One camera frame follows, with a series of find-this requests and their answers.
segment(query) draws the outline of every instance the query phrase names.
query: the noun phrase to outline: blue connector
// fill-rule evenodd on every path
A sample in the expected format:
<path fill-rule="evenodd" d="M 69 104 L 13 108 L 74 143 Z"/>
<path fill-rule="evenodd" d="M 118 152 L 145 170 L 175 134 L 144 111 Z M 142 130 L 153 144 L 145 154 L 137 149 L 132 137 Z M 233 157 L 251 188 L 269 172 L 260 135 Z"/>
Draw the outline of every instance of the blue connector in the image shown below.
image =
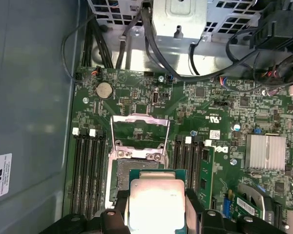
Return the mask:
<path fill-rule="evenodd" d="M 231 207 L 232 201 L 230 201 L 227 197 L 224 198 L 224 204 L 223 204 L 223 214 L 226 218 L 230 219 L 230 207 Z"/>

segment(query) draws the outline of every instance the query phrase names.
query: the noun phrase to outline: white label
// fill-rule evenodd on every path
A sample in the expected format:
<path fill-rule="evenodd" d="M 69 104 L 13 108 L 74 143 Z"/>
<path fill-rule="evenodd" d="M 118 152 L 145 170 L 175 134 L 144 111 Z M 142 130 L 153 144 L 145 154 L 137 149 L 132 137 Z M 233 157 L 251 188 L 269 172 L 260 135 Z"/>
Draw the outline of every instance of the white label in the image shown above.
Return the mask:
<path fill-rule="evenodd" d="M 209 119 L 211 123 L 219 123 L 221 120 L 221 117 L 218 116 L 205 116 L 205 119 Z"/>
<path fill-rule="evenodd" d="M 228 146 L 221 147 L 221 146 L 215 146 L 215 145 L 213 145 L 213 147 L 215 148 L 215 151 L 216 152 L 219 152 L 219 153 L 228 153 Z"/>
<path fill-rule="evenodd" d="M 209 138 L 213 139 L 213 140 L 219 140 L 220 139 L 220 131 L 219 130 L 210 130 Z"/>
<path fill-rule="evenodd" d="M 251 215 L 255 215 L 255 209 L 251 207 L 249 204 L 247 204 L 246 202 L 242 201 L 240 198 L 237 198 L 237 203 L 240 207 L 242 207 L 248 213 L 250 213 Z"/>
<path fill-rule="evenodd" d="M 0 197 L 9 191 L 12 154 L 0 155 Z"/>

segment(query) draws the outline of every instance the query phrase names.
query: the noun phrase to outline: gray metal panel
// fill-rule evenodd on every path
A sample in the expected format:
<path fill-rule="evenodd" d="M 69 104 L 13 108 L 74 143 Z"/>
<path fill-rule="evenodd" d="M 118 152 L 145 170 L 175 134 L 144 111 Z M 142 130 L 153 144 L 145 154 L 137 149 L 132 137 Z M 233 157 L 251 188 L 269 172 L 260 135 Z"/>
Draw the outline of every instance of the gray metal panel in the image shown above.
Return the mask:
<path fill-rule="evenodd" d="M 62 215 L 70 82 L 60 45 L 78 11 L 76 0 L 0 0 L 0 155 L 13 154 L 0 234 L 37 233 Z"/>

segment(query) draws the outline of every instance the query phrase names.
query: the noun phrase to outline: chip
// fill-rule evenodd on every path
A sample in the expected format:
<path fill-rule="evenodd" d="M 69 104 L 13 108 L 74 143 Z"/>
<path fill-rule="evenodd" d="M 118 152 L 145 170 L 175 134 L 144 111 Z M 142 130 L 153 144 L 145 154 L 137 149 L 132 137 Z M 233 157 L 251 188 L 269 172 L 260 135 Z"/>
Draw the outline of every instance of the chip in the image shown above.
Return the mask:
<path fill-rule="evenodd" d="M 250 98 L 249 97 L 241 97 L 240 98 L 240 106 L 248 107 L 249 106 L 249 102 L 250 102 Z"/>
<path fill-rule="evenodd" d="M 197 97 L 204 98 L 205 97 L 205 88 L 197 87 L 196 90 L 195 90 L 195 95 Z"/>
<path fill-rule="evenodd" d="M 280 121 L 280 119 L 281 119 L 280 115 L 274 115 L 273 116 L 274 121 Z"/>
<path fill-rule="evenodd" d="M 206 187 L 206 180 L 201 179 L 201 188 L 205 189 L 205 187 Z"/>
<path fill-rule="evenodd" d="M 205 161 L 209 160 L 209 151 L 208 150 L 203 150 L 202 159 Z"/>
<path fill-rule="evenodd" d="M 240 138 L 241 137 L 240 132 L 233 132 L 232 135 L 233 135 L 233 138 Z"/>
<path fill-rule="evenodd" d="M 276 183 L 274 184 L 274 190 L 275 190 L 277 193 L 282 193 L 282 192 L 284 192 L 284 183 L 276 182 Z"/>

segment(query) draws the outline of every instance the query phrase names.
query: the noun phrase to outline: barcode label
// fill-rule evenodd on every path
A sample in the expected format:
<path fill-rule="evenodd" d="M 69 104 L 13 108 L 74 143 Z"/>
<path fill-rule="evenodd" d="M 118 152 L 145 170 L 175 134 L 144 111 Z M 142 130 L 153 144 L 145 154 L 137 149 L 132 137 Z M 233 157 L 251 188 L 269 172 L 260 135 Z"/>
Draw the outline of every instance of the barcode label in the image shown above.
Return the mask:
<path fill-rule="evenodd" d="M 255 215 L 255 209 L 248 205 L 246 202 L 242 201 L 240 198 L 237 199 L 237 203 L 240 207 L 242 207 L 244 210 L 246 210 L 251 215 Z"/>
<path fill-rule="evenodd" d="M 210 130 L 209 138 L 213 140 L 220 140 L 220 131 L 219 130 Z"/>

